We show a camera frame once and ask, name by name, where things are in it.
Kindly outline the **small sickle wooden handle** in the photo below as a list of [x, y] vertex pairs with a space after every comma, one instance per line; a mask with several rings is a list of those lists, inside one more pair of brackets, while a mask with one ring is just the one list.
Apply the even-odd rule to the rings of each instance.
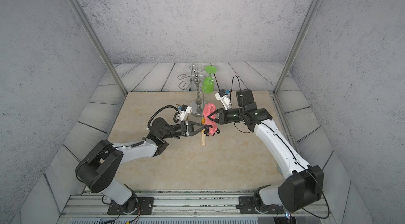
[[[205, 125], [205, 118], [204, 118], [204, 117], [202, 117], [201, 123], [202, 123], [203, 125]], [[202, 147], [205, 147], [205, 146], [206, 146], [206, 133], [205, 133], [205, 128], [203, 128], [202, 131], [201, 131], [200, 145], [201, 145]]]

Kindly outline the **pink fluffy rag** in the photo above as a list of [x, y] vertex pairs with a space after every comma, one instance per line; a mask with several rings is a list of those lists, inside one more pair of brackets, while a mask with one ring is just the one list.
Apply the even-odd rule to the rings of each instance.
[[202, 136], [204, 137], [214, 136], [216, 133], [217, 134], [220, 133], [217, 127], [217, 123], [214, 122], [215, 112], [216, 112], [215, 104], [208, 103], [204, 106], [204, 109], [202, 111], [204, 125], [206, 126], [206, 129], [202, 131]]

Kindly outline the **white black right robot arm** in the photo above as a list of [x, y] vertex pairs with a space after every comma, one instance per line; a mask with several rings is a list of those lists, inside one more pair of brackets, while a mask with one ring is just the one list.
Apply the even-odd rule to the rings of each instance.
[[254, 101], [253, 92], [249, 89], [236, 93], [237, 108], [231, 106], [231, 93], [220, 90], [215, 95], [223, 107], [218, 109], [214, 104], [204, 106], [202, 115], [205, 122], [212, 125], [242, 123], [248, 127], [268, 148], [277, 162], [279, 173], [284, 177], [280, 186], [258, 188], [250, 203], [239, 205], [238, 209], [252, 209], [258, 213], [268, 213], [272, 206], [283, 206], [288, 212], [305, 210], [306, 206], [323, 198], [324, 172], [319, 166], [311, 166], [291, 146], [280, 133], [272, 116], [265, 108], [259, 109]]

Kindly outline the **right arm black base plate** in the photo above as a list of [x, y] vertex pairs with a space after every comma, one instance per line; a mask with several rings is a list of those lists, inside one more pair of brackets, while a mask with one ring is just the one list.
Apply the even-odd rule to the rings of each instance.
[[257, 196], [242, 196], [238, 198], [238, 204], [235, 206], [240, 214], [264, 214], [264, 215], [277, 215], [284, 212], [283, 207], [280, 205], [266, 205]]

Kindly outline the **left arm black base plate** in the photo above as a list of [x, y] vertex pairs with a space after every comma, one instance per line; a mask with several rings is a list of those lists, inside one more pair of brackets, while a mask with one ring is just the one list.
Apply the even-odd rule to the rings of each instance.
[[151, 215], [154, 197], [131, 197], [125, 204], [119, 205], [115, 201], [109, 203], [108, 215]]

